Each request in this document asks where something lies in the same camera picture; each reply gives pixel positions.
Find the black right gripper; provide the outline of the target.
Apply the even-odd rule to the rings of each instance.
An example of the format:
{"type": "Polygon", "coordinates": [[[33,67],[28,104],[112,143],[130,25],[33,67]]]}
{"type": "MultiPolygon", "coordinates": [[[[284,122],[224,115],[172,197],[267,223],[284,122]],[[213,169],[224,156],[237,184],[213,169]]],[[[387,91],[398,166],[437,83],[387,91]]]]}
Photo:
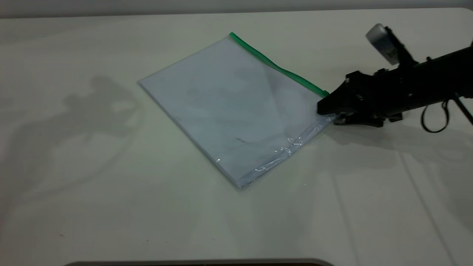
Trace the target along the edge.
{"type": "Polygon", "coordinates": [[[398,67],[380,69],[373,75],[360,71],[347,74],[345,82],[317,103],[317,113],[346,112],[334,120],[337,126],[380,128],[385,120],[400,121],[403,113],[409,111],[404,82],[410,73],[410,67],[398,67]]]}

